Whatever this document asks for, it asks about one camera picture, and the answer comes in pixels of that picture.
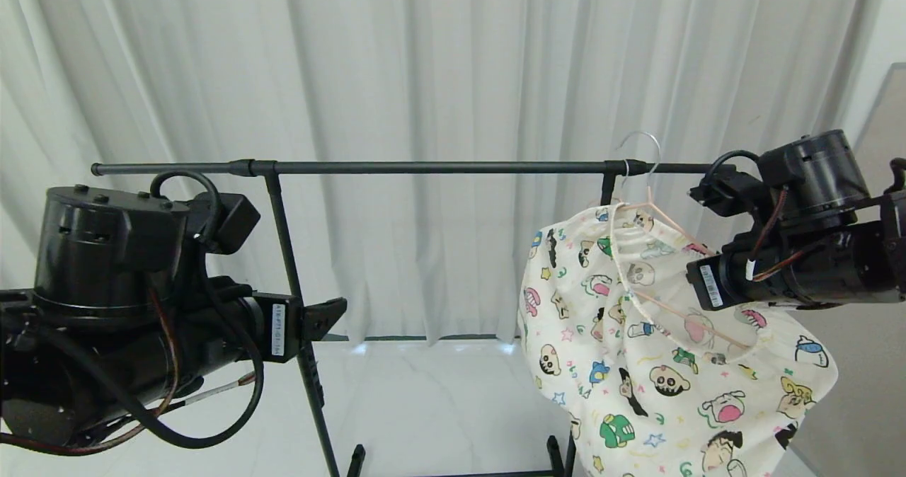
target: barcode sticker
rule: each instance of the barcode sticker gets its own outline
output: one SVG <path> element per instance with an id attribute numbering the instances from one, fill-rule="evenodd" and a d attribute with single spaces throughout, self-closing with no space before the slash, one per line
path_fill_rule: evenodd
<path id="1" fill-rule="evenodd" d="M 714 279 L 710 265 L 700 265 L 701 278 L 705 281 L 705 288 L 708 290 L 708 296 L 711 297 L 711 305 L 720 307 L 724 305 L 724 299 L 721 298 L 721 291 L 718 289 L 718 281 Z"/>
<path id="2" fill-rule="evenodd" d="M 286 344 L 286 306 L 274 304 L 271 311 L 271 355 L 282 357 Z"/>

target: clothes rack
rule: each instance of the clothes rack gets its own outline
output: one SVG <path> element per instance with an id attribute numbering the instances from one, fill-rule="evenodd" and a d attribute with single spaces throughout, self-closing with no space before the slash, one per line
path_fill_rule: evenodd
<path id="1" fill-rule="evenodd" d="M 637 160 L 618 161 L 379 161 L 379 162 L 321 162 L 321 161 L 259 161 L 243 159 L 230 162 L 184 162 L 184 163 L 143 163 L 143 164 L 99 164 L 91 165 L 96 176 L 115 174 L 158 174 L 167 171 L 193 171 L 201 174 L 232 174 L 242 177 L 263 177 L 268 188 L 271 210 L 274 213 L 277 238 L 286 278 L 292 296 L 302 302 L 302 285 L 295 265 L 286 209 L 282 199 L 280 175 L 284 174 L 561 174 L 597 173 L 603 175 L 601 204 L 611 202 L 617 176 L 648 173 L 655 164 Z M 702 174 L 711 167 L 709 163 L 660 163 L 654 174 Z M 724 165 L 721 170 L 733 170 L 734 166 Z M 333 453 L 327 422 L 324 419 L 324 392 L 318 377 L 314 347 L 310 340 L 301 342 L 297 357 L 302 374 L 305 394 L 314 419 L 318 439 L 321 442 L 324 461 L 331 477 L 340 477 L 336 456 Z M 566 464 L 560 457 L 560 446 L 556 436 L 550 435 L 546 445 L 551 468 L 539 471 L 511 471 L 510 473 L 470 473 L 444 475 L 440 477 L 571 477 L 575 466 L 575 442 L 569 437 L 566 450 Z M 347 477 L 359 477 L 365 463 L 365 448 L 359 444 L 352 451 Z"/>

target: curtain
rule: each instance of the curtain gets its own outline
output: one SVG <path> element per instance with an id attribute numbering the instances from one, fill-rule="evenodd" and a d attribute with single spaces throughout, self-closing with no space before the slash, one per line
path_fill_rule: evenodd
<path id="1" fill-rule="evenodd" d="M 767 150 L 821 130 L 854 1 L 3 0 L 0 286 L 31 285 L 44 189 L 147 189 L 94 161 L 655 160 L 614 150 L 634 130 L 663 161 Z M 214 180 L 263 214 L 216 270 L 285 292 L 263 182 Z M 655 200 L 719 247 L 745 220 L 700 209 L 695 182 L 654 175 Z M 534 232 L 600 183 L 284 177 L 305 300 L 348 297 L 352 340 L 511 339 Z"/>

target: white marble floor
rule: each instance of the white marble floor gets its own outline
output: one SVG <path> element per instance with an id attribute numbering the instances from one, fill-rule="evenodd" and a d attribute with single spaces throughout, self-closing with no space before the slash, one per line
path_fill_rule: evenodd
<path id="1" fill-rule="evenodd" d="M 368 452 L 362 477 L 541 470 L 548 435 L 566 450 L 564 413 L 541 397 L 519 348 L 496 341 L 318 343 L 324 413 L 340 474 L 352 449 Z M 210 384 L 245 373 L 227 367 Z M 186 435 L 213 435 L 241 412 L 249 390 L 167 415 Z M 579 468 L 576 475 L 582 474 Z M 59 458 L 4 445 L 0 475 L 23 477 L 321 477 L 326 476 L 297 367 L 266 368 L 261 406 L 224 444 L 176 449 L 143 434 L 107 454 Z M 813 477 L 787 452 L 774 477 Z"/>

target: white curtain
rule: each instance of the white curtain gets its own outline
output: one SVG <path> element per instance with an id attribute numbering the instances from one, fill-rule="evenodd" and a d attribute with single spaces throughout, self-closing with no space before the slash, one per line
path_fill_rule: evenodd
<path id="1" fill-rule="evenodd" d="M 94 161 L 710 162 L 815 131 L 855 0 L 3 0 L 0 287 L 28 287 L 42 191 Z M 263 213 L 218 270 L 286 291 Z M 337 334 L 514 334 L 537 228 L 600 177 L 284 177 L 305 299 Z M 719 246 L 744 226 L 656 200 Z M 643 180 L 631 180 L 637 196 Z M 174 181 L 172 197 L 197 187 Z"/>

